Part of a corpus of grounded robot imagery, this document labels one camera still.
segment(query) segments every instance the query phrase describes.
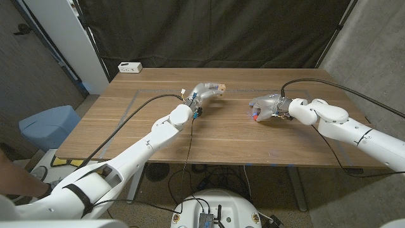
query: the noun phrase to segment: table leg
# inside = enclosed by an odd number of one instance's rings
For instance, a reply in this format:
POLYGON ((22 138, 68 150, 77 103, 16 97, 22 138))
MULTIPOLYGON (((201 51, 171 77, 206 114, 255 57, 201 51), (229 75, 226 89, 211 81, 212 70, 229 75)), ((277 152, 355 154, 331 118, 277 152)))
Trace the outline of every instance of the table leg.
POLYGON ((127 200, 135 199, 135 194, 136 194, 137 189, 138 189, 140 177, 142 176, 142 173, 144 172, 144 166, 145 166, 145 164, 143 164, 138 169, 138 171, 132 176, 131 187, 129 188, 127 200))
POLYGON ((298 209, 302 212, 306 212, 308 208, 306 206, 304 191, 302 190, 302 184, 299 178, 298 169, 297 167, 287 167, 287 172, 290 176, 294 194, 296 195, 298 209))

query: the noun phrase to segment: robotic arm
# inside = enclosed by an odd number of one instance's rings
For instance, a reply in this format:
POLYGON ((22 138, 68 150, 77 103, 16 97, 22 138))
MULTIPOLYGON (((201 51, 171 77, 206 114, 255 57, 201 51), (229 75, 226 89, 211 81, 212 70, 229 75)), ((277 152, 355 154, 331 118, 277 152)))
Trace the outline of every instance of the robotic arm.
POLYGON ((308 103, 305 99, 272 94, 255 98, 249 104, 257 122, 281 117, 296 118, 302 124, 312 125, 319 118, 318 131, 323 136, 356 146, 396 172, 405 170, 404 141, 353 120, 343 108, 322 99, 308 103))
POLYGON ((51 195, 35 203, 11 206, 9 216, 15 220, 96 219, 113 203, 139 167, 157 150, 173 142, 184 124, 196 118, 203 99, 222 95, 223 84, 198 84, 184 104, 156 121, 151 132, 109 161, 88 165, 63 179, 51 195))

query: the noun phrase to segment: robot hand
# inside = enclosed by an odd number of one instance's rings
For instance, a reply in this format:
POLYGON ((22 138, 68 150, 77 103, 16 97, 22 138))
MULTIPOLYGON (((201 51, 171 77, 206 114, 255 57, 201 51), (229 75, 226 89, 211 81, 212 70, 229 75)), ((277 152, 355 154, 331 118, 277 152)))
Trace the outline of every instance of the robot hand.
POLYGON ((255 121, 260 122, 270 118, 277 113, 277 104, 280 102, 281 95, 272 94, 254 98, 249 102, 252 108, 252 116, 255 121))
POLYGON ((191 91, 186 100, 192 101, 192 104, 199 106, 205 98, 214 95, 222 96, 225 92, 225 85, 218 83, 200 83, 191 91))

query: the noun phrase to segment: power strip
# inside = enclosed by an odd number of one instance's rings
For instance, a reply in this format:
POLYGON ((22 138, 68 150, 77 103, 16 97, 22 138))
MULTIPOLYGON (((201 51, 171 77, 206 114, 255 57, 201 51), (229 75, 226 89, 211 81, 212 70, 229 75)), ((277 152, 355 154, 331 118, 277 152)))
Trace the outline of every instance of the power strip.
POLYGON ((121 73, 139 73, 142 70, 142 64, 134 62, 122 62, 120 65, 118 65, 118 69, 121 73))

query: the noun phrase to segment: table surface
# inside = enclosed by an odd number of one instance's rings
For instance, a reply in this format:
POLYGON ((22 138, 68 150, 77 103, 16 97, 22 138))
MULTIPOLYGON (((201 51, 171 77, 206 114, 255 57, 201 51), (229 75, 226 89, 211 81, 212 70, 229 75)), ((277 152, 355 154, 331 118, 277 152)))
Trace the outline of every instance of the table surface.
MULTIPOLYGON (((255 122, 250 100, 279 93, 286 82, 317 78, 334 82, 321 69, 144 68, 141 73, 119 73, 56 152, 64 159, 88 157, 134 110, 160 94, 186 95, 200 82, 225 84, 220 98, 205 100, 203 114, 194 121, 189 163, 338 167, 321 136, 297 120, 271 118, 255 122)), ((321 98, 344 108, 362 124, 371 124, 338 88, 317 82, 298 82, 286 87, 289 98, 321 98)), ((174 97, 152 101, 93 157, 109 160, 144 137, 152 124, 169 114, 180 101, 174 97)), ((183 163, 190 144, 191 122, 175 142, 156 152, 150 162, 183 163)), ((380 168, 380 162, 354 146, 328 139, 346 167, 380 168)))

